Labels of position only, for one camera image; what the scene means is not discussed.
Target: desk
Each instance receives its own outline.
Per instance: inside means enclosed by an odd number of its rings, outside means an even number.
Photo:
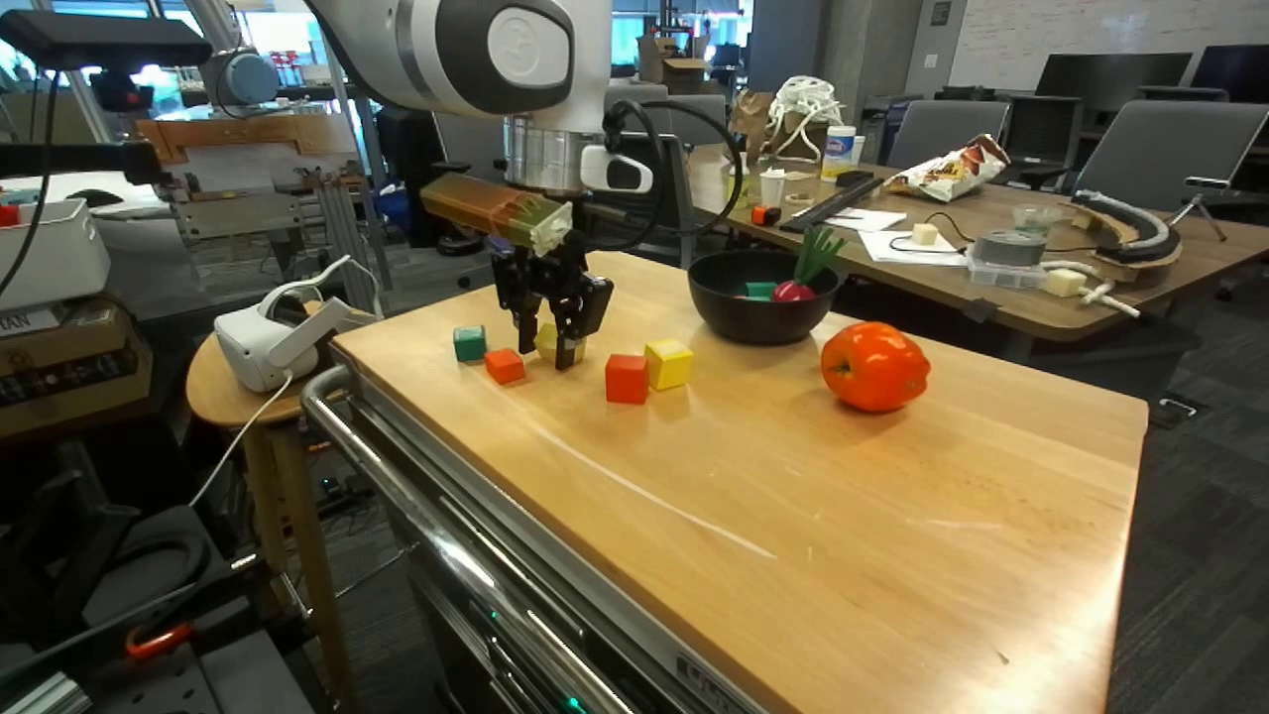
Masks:
[[[682,272],[590,265],[615,302],[573,372],[530,359],[501,391],[458,367],[458,326],[516,347],[491,291],[341,332],[337,363],[479,471],[462,490],[507,496],[763,709],[1105,705],[1141,402],[926,342],[930,396],[852,418],[819,377],[844,319],[741,350]],[[602,359],[664,339],[694,350],[692,391],[608,406]],[[585,590],[561,555],[540,578],[557,566]]]
[[[702,188],[702,178],[723,184],[723,170],[694,170],[694,196],[717,196],[709,188]],[[926,203],[926,198],[906,198],[906,196],[881,196],[878,203],[868,203],[878,212],[899,212],[912,220],[926,213],[952,213],[952,224],[977,237],[977,233],[1001,233],[1013,228],[1013,212],[1014,205],[1070,205],[1064,196],[1038,196],[1038,190],[1013,190],[1013,188],[985,188],[977,196],[964,196],[952,205],[940,203]],[[772,242],[772,248],[797,248],[797,233],[772,231],[772,228],[753,228],[749,224],[749,198],[737,203],[734,212],[734,231],[756,242]],[[1179,298],[1191,287],[1214,282],[1261,254],[1269,254],[1269,228],[1250,228],[1250,224],[1220,224],[1224,242],[1218,237],[1218,231],[1206,220],[1187,220],[1182,228],[1182,257],[1139,282],[1139,287],[1121,287],[1115,291],[1115,298],[1150,311],[1162,307],[1172,298]],[[1095,264],[1088,237],[1080,231],[1055,231],[1053,237],[1053,257],[1066,257],[1066,264]],[[858,237],[844,242],[840,249],[840,265],[865,279],[878,279],[885,287],[910,291],[926,302],[935,307],[952,307],[952,311],[972,311],[972,307],[997,307],[997,326],[1026,339],[1026,342],[1064,342],[1064,347],[1080,347],[1092,342],[1115,326],[1121,326],[1128,319],[1112,307],[1080,307],[1080,302],[1061,302],[1053,293],[1038,291],[1005,291],[1005,287],[977,287],[967,279],[967,272],[952,272],[952,265],[893,265],[893,264],[871,264],[865,254],[865,248]]]

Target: green block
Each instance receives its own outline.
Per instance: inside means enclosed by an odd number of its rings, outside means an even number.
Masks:
[[[451,330],[451,359],[466,367],[484,363],[484,326]]]

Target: red block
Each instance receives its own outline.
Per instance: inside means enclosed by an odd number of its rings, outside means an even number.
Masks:
[[[520,359],[516,350],[488,350],[488,354],[484,354],[484,372],[488,372],[496,387],[524,383],[524,359]]]
[[[639,354],[615,354],[602,367],[602,387],[608,387],[608,402],[641,406],[648,387],[652,387],[652,371]]]

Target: white box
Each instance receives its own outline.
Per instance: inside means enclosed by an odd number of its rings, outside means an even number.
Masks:
[[[25,205],[15,228],[0,228],[0,273],[11,272],[36,205]],[[84,198],[43,203],[32,249],[10,291],[0,293],[0,315],[57,307],[72,298],[105,293],[110,279],[110,254],[97,233]]]

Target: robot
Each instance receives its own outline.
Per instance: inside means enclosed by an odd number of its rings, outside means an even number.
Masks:
[[[652,190],[652,170],[611,154],[602,141],[608,0],[311,0],[311,8],[353,84],[373,101],[404,113],[507,119],[513,188],[561,203],[587,190]],[[496,228],[488,212],[479,198],[443,203],[443,220],[462,228]],[[516,315],[520,354],[536,350],[540,302],[553,307],[557,371],[569,371],[579,342],[602,326],[615,287],[587,273],[585,228],[561,228],[553,213],[553,231],[549,242],[513,237],[496,254],[496,293]]]

